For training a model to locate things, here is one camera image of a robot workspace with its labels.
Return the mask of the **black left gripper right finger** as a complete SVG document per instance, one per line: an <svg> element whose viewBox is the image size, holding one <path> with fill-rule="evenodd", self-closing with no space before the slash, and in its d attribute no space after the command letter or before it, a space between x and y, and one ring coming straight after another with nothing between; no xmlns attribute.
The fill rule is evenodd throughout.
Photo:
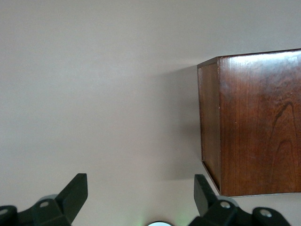
<svg viewBox="0 0 301 226"><path fill-rule="evenodd" d="M278 211L256 207L252 213L242 210L227 196L217 196L206 177L194 177L194 200L199 216L194 219L195 226L289 226L290 223Z"/></svg>

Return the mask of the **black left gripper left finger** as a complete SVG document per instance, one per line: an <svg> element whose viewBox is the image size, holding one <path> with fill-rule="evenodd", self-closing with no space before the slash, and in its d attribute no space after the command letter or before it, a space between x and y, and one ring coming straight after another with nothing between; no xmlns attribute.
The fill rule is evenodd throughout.
<svg viewBox="0 0 301 226"><path fill-rule="evenodd" d="M87 200L87 174L77 174L55 198L43 198L29 209L0 207L2 226L70 226Z"/></svg>

